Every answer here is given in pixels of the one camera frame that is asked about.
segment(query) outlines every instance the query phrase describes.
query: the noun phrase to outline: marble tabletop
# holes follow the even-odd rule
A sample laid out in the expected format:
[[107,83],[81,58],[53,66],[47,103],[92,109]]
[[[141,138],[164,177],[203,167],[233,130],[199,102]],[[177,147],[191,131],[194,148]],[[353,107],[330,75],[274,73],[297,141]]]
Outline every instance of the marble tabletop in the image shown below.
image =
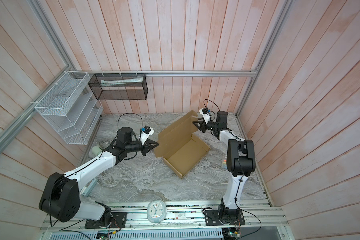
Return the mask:
[[[142,113],[143,126],[155,130],[150,139],[157,141],[158,133],[185,113]],[[116,136],[117,120],[120,114],[107,114],[102,118],[100,128],[92,144],[106,147]],[[138,135],[141,119],[133,114],[120,118],[119,127],[132,127]],[[240,135],[236,117],[230,113],[228,127]],[[145,157],[139,152],[134,159],[124,160],[102,172],[98,183],[86,198],[102,203],[149,202],[156,199],[168,200],[220,200],[224,195],[230,172],[221,168],[221,158],[226,154],[226,146],[210,132],[195,133],[209,146],[210,150],[198,164],[180,179],[163,161],[151,151]],[[252,173],[245,183],[241,199],[265,199],[256,173]]]

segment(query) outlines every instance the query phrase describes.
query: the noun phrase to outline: wire rack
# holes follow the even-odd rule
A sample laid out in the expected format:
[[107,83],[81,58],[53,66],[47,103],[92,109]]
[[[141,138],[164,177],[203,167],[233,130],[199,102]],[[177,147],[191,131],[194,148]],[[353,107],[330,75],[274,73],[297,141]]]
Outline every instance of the wire rack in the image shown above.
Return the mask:
[[88,82],[88,73],[67,72],[35,107],[68,144],[87,144],[103,110],[92,93],[82,93]]

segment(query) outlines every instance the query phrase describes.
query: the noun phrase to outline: light blue clock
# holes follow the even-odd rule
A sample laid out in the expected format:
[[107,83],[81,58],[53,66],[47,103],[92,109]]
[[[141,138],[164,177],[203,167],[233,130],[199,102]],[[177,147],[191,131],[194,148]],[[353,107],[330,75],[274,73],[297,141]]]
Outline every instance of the light blue clock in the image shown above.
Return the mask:
[[167,206],[162,200],[154,200],[148,204],[147,218],[150,222],[158,223],[165,219]]

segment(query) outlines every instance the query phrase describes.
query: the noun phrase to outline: wooden wall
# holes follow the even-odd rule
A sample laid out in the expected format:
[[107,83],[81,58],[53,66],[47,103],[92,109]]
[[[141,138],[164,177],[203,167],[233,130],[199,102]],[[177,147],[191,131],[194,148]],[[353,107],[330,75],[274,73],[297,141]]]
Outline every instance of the wooden wall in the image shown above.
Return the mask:
[[[0,1],[0,133],[65,67],[27,1]],[[81,149],[40,115],[27,124],[0,155],[0,238],[33,239],[48,176],[73,169]]]
[[360,239],[360,0],[296,1],[240,120],[296,239]]
[[[78,70],[251,70],[285,0],[39,0]],[[236,112],[247,78],[148,78],[146,101],[105,113]]]

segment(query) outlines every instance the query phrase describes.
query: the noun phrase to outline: cardboard box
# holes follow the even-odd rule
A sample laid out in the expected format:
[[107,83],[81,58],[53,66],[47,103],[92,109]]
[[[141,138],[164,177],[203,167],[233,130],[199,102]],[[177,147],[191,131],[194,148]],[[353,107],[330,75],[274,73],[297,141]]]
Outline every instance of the cardboard box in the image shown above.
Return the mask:
[[197,113],[192,110],[158,134],[155,156],[163,157],[179,178],[183,178],[209,151],[209,146],[193,134],[198,131],[192,123],[196,120]]

